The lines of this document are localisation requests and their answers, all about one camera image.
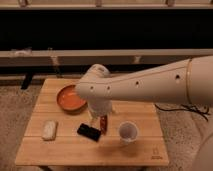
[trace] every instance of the black object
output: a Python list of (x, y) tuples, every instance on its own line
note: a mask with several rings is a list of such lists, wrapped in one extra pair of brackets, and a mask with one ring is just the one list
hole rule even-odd
[(100, 130), (93, 128), (93, 127), (90, 127), (90, 126), (88, 126), (84, 123), (82, 123), (80, 125), (80, 127), (77, 130), (77, 133), (80, 134), (80, 135), (83, 135), (87, 138), (90, 138), (94, 141), (98, 141), (100, 136), (101, 136)]
[(32, 79), (33, 79), (34, 73), (27, 73), (25, 75), (25, 79), (21, 85), (21, 89), (22, 90), (26, 90), (28, 88), (28, 86), (30, 85)]

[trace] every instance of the table leg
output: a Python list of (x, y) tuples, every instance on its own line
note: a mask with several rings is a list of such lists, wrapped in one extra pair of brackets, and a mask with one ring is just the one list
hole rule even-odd
[(48, 166), (38, 166), (42, 171), (52, 171)]

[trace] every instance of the black wall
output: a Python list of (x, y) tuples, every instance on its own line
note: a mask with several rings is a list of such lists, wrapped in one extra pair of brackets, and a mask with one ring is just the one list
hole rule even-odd
[(2, 10), (0, 50), (213, 48), (213, 10)]

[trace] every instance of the cable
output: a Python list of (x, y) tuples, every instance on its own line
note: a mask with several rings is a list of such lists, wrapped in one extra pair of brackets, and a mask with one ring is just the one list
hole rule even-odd
[(195, 105), (191, 105), (191, 106), (187, 106), (187, 105), (181, 105), (184, 109), (182, 108), (175, 108), (175, 109), (164, 109), (161, 108), (160, 106), (158, 106), (157, 104), (155, 104), (155, 107), (159, 110), (165, 111), (165, 112), (174, 112), (174, 111), (187, 111), (187, 112), (193, 112), (196, 113), (200, 116), (202, 116), (207, 122), (208, 122), (208, 118), (206, 115), (210, 115), (209, 113), (209, 107), (205, 107), (206, 111), (202, 112), (201, 110), (198, 109), (197, 106)]

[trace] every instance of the small red object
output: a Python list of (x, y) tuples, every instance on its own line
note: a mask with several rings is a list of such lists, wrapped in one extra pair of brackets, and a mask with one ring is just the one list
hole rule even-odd
[(108, 124), (107, 116), (101, 116), (101, 118), (100, 118), (100, 129), (101, 129), (102, 134), (106, 134), (107, 124)]

